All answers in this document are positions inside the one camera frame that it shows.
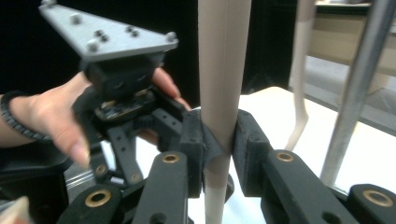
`finger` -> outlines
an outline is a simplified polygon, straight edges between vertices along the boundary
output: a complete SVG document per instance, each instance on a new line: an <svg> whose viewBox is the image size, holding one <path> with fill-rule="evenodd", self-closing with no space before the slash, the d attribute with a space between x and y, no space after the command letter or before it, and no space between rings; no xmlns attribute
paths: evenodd
<svg viewBox="0 0 396 224"><path fill-rule="evenodd" d="M6 211L0 214L0 223L3 224L29 224L29 199L20 197Z"/></svg>
<svg viewBox="0 0 396 224"><path fill-rule="evenodd" d="M173 79L163 69L155 69L151 81L168 96L172 98L180 97L180 91L175 85Z"/></svg>
<svg viewBox="0 0 396 224"><path fill-rule="evenodd" d="M183 98L177 97L175 100L184 105L184 108L186 108L187 111L191 111L190 105Z"/></svg>
<svg viewBox="0 0 396 224"><path fill-rule="evenodd" d="M72 79L63 85L65 92L73 94L69 95L71 98L77 98L89 86L91 86L91 82L85 77L83 72L77 73Z"/></svg>
<svg viewBox="0 0 396 224"><path fill-rule="evenodd" d="M73 120L58 121L58 125L53 126L51 133L56 133L52 136L55 146L81 167L85 169L89 167L90 151L88 143L83 137L82 130Z"/></svg>

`wrist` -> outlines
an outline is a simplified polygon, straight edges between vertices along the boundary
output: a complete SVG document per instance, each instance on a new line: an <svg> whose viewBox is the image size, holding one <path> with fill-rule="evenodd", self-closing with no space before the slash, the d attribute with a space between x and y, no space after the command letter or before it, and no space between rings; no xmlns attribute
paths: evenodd
<svg viewBox="0 0 396 224"><path fill-rule="evenodd" d="M3 120L7 123L7 126L24 137L35 140L49 140L50 138L44 135L39 126L36 125L38 122L31 117L33 110L30 102L32 99L35 99L35 96L27 97L20 91L11 91L4 94L1 99Z"/></svg>
<svg viewBox="0 0 396 224"><path fill-rule="evenodd" d="M11 99L8 103L9 112L11 113L12 117L14 117L14 119L21 125L33 131L42 133L41 130L37 129L35 121L31 117L32 97L34 96L18 96Z"/></svg>

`bracelet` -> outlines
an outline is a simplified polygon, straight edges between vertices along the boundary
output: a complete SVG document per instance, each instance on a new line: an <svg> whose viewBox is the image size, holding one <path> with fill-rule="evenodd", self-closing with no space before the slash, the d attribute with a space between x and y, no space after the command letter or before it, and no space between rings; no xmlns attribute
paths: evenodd
<svg viewBox="0 0 396 224"><path fill-rule="evenodd" d="M43 140L50 140L50 137L48 135L44 135L42 133L37 133L35 131L32 131L22 124L20 124L15 118L12 116L10 110L9 110L9 102L14 99L15 97L18 96L26 96L27 94L21 92L21 91L10 91L7 92L3 95L0 101L0 106L1 106L1 115L3 119L6 121L6 123L13 128L15 131L18 133L21 133L29 138L38 140L38 141L43 141Z"/></svg>

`screw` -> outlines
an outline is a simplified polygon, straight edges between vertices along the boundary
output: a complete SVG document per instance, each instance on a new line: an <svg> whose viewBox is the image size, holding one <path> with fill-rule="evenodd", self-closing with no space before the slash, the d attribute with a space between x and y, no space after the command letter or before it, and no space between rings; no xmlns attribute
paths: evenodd
<svg viewBox="0 0 396 224"><path fill-rule="evenodd" d="M134 37L139 36L139 32L136 30L132 30L132 36L134 36Z"/></svg>
<svg viewBox="0 0 396 224"><path fill-rule="evenodd" d="M166 40L168 42L174 42L177 39L176 33L175 32L170 32L166 34Z"/></svg>
<svg viewBox="0 0 396 224"><path fill-rule="evenodd" d="M99 49L99 45L95 39L88 41L87 48L90 52L96 52Z"/></svg>
<svg viewBox="0 0 396 224"><path fill-rule="evenodd" d="M125 31L128 32L128 33L131 33L133 29L134 29L133 26L127 26Z"/></svg>
<svg viewBox="0 0 396 224"><path fill-rule="evenodd" d="M100 37L100 40L102 40L102 42L107 42L110 38L108 37L108 35L102 35Z"/></svg>
<svg viewBox="0 0 396 224"><path fill-rule="evenodd" d="M103 30L97 30L93 33L95 36L102 36L105 34L105 32L103 32Z"/></svg>
<svg viewBox="0 0 396 224"><path fill-rule="evenodd" d="M72 24L78 25L81 23L81 15L79 15L78 13L74 13L70 16L70 21L72 22Z"/></svg>

